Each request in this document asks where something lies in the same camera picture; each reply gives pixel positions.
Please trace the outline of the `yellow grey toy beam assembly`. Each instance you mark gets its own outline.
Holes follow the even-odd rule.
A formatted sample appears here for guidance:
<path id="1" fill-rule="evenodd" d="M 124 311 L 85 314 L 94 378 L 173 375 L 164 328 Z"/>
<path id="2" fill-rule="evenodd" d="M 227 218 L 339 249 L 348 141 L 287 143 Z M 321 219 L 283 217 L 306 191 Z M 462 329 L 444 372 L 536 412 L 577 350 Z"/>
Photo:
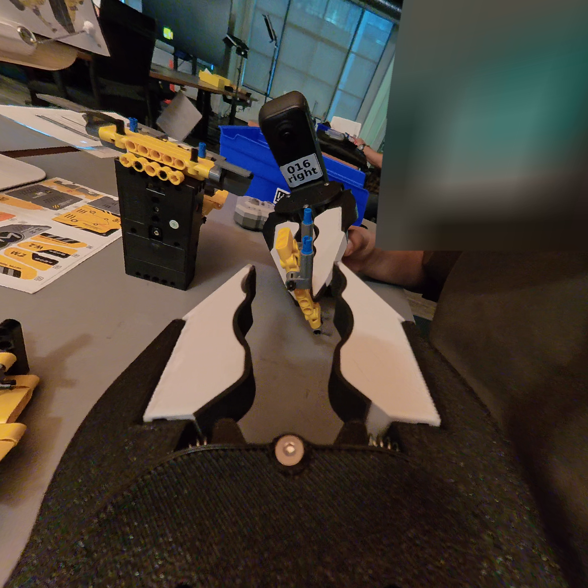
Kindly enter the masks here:
<path id="1" fill-rule="evenodd" d="M 311 208 L 305 208 L 300 228 L 297 229 L 295 224 L 295 236 L 288 228 L 280 229 L 275 247 L 281 266 L 286 270 L 286 290 L 297 302 L 312 331 L 319 334 L 322 328 L 320 303 L 312 296 L 313 241 L 318 235 L 314 219 Z"/>

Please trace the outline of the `printed paper sheet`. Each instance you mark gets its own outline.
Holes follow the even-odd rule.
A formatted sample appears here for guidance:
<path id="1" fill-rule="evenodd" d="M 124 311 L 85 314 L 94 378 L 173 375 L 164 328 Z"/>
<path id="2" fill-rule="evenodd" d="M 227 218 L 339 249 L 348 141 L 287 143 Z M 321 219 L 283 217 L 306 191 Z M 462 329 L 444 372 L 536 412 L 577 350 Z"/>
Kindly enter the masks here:
<path id="1" fill-rule="evenodd" d="M 27 56 L 53 41 L 110 55 L 92 1 L 1 1 L 1 51 Z"/>

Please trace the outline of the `black yellow building toy model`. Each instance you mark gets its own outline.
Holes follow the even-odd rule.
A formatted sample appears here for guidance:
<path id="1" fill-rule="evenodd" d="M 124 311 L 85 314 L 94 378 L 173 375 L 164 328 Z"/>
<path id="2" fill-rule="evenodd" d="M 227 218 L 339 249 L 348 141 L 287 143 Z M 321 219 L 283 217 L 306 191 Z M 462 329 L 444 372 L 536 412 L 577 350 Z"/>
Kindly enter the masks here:
<path id="1" fill-rule="evenodd" d="M 226 181 L 244 193 L 254 174 L 208 153 L 205 143 L 183 146 L 103 112 L 84 117 L 88 134 L 119 152 L 115 173 L 125 272 L 187 290 L 201 226 L 224 206 Z"/>

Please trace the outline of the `yellow black sticker sheet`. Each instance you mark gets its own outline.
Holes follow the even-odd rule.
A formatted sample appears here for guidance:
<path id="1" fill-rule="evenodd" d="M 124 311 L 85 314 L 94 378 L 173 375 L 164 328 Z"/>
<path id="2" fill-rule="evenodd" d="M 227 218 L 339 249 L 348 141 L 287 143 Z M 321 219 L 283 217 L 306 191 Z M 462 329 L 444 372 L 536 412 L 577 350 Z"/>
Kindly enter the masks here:
<path id="1" fill-rule="evenodd" d="M 36 293 L 119 239 L 116 196 L 62 178 L 1 193 L 1 286 Z"/>

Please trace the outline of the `person's right forearm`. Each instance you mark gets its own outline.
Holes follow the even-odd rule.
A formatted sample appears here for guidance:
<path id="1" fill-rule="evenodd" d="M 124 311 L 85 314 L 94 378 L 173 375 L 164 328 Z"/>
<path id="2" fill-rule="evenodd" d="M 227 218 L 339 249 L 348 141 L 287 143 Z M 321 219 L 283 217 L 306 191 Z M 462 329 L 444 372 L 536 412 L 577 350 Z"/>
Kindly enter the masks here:
<path id="1" fill-rule="evenodd" d="M 423 251 L 385 251 L 378 249 L 378 262 L 373 277 L 407 290 L 425 281 Z"/>

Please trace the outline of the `blue plastic bin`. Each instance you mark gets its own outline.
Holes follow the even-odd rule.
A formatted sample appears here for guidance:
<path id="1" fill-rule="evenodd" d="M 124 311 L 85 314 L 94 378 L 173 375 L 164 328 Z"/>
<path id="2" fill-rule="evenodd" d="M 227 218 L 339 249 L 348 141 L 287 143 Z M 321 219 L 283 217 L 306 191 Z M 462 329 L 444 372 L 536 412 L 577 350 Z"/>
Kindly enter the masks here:
<path id="1" fill-rule="evenodd" d="M 254 175 L 246 195 L 275 204 L 290 194 L 290 188 L 258 127 L 221 126 L 220 133 L 220 155 Z M 359 215 L 355 225 L 361 225 L 369 196 L 364 188 L 365 173 L 327 154 L 323 155 L 323 159 L 328 178 L 341 182 L 352 191 Z"/>

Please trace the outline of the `person's right hand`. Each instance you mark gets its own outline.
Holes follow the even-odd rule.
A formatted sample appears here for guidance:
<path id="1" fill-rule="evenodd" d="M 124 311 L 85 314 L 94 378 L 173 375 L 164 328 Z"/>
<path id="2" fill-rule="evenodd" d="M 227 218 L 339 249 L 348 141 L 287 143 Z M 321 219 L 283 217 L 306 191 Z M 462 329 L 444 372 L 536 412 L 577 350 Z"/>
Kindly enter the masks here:
<path id="1" fill-rule="evenodd" d="M 375 234 L 360 226 L 349 228 L 342 262 L 350 270 L 376 279 L 386 269 L 386 255 L 375 246 Z"/>

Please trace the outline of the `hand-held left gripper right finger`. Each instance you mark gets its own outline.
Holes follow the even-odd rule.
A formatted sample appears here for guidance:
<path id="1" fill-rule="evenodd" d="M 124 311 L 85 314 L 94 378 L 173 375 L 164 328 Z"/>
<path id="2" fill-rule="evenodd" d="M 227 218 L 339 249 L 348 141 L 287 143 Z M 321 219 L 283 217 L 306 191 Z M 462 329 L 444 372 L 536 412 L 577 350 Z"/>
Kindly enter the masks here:
<path id="1" fill-rule="evenodd" d="M 438 427 L 440 415 L 403 328 L 403 318 L 342 263 L 331 283 L 334 349 L 328 395 L 343 422 Z"/>

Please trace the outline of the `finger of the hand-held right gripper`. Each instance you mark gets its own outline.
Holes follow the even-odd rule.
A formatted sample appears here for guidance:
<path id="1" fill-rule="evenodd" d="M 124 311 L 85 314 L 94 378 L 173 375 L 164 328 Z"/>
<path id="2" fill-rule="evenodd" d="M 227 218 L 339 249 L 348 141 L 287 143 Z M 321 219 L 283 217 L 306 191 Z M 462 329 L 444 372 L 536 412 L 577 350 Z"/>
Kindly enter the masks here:
<path id="1" fill-rule="evenodd" d="M 347 246 L 346 229 L 342 224 L 342 208 L 327 209 L 314 219 L 318 235 L 313 241 L 312 296 L 319 299 L 323 290 L 330 284 L 333 268 L 341 261 Z"/>
<path id="2" fill-rule="evenodd" d="M 277 233 L 282 228 L 290 229 L 290 232 L 295 236 L 295 222 L 265 222 L 265 240 L 270 251 L 270 255 L 274 261 L 276 269 L 281 277 L 281 280 L 285 286 L 286 283 L 286 270 L 281 266 L 281 260 L 277 253 L 275 242 Z"/>

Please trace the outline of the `white rounded pad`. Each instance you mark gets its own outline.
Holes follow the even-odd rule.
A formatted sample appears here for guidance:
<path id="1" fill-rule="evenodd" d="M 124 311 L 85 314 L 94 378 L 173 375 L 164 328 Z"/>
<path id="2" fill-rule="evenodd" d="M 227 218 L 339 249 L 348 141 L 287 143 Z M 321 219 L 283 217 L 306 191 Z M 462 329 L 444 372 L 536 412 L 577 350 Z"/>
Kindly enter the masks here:
<path id="1" fill-rule="evenodd" d="M 42 169 L 1 154 L 1 192 L 40 182 L 47 177 Z"/>

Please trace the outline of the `dark background desk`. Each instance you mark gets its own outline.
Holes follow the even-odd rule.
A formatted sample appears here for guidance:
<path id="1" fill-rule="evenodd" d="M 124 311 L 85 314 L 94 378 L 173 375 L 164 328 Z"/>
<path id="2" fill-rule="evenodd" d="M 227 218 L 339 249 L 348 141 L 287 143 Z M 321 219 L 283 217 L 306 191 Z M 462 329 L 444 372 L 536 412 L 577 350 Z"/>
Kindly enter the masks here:
<path id="1" fill-rule="evenodd" d="M 251 94 L 246 92 L 243 93 L 232 88 L 219 89 L 205 82 L 200 82 L 199 78 L 194 75 L 172 70 L 163 65 L 153 64 L 149 76 L 162 82 L 181 86 L 182 88 L 195 88 L 204 93 L 206 98 L 203 99 L 202 122 L 196 125 L 196 130 L 199 131 L 197 136 L 203 141 L 208 140 L 209 120 L 212 112 L 210 100 L 213 94 L 228 98 L 231 106 L 229 117 L 230 124 L 233 124 L 235 120 L 236 106 L 238 102 L 243 103 L 246 107 L 251 107 L 253 102 L 258 101 L 256 98 L 252 97 Z"/>

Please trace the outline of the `grey metal sheet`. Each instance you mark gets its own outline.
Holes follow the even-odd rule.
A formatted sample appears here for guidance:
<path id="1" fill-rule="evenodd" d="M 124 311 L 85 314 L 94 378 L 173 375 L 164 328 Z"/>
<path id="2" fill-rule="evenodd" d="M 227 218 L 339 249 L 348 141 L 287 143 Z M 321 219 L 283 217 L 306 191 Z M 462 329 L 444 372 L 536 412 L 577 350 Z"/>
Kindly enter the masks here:
<path id="1" fill-rule="evenodd" d="M 158 117 L 157 127 L 167 136 L 183 142 L 202 120 L 203 115 L 185 92 L 177 92 Z"/>

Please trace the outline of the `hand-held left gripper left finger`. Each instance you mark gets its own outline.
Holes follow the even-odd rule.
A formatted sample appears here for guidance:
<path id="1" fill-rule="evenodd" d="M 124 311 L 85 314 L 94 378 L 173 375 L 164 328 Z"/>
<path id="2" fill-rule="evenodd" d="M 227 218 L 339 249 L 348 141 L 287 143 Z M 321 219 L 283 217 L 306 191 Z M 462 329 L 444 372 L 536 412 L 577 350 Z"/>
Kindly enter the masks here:
<path id="1" fill-rule="evenodd" d="M 143 414 L 144 422 L 239 421 L 255 397 L 246 334 L 253 324 L 254 265 L 246 265 L 194 307 Z"/>

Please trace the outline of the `grey toy motor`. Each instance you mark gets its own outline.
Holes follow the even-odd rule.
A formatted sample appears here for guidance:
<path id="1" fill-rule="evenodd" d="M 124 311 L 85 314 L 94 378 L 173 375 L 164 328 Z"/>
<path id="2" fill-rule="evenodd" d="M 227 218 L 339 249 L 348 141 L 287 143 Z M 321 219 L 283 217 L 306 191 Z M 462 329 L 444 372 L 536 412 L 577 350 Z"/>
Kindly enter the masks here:
<path id="1" fill-rule="evenodd" d="M 233 220 L 245 229 L 262 231 L 274 210 L 275 205 L 271 202 L 261 201 L 252 196 L 237 196 Z"/>

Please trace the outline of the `black perforated toy beam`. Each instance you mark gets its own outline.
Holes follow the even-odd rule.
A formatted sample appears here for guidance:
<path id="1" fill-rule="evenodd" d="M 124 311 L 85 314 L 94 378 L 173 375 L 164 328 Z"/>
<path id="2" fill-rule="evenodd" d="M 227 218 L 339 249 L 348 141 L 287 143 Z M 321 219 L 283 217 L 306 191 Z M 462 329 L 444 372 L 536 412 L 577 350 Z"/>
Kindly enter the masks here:
<path id="1" fill-rule="evenodd" d="M 1 322 L 1 381 L 27 375 L 29 371 L 21 323 L 5 319 Z"/>

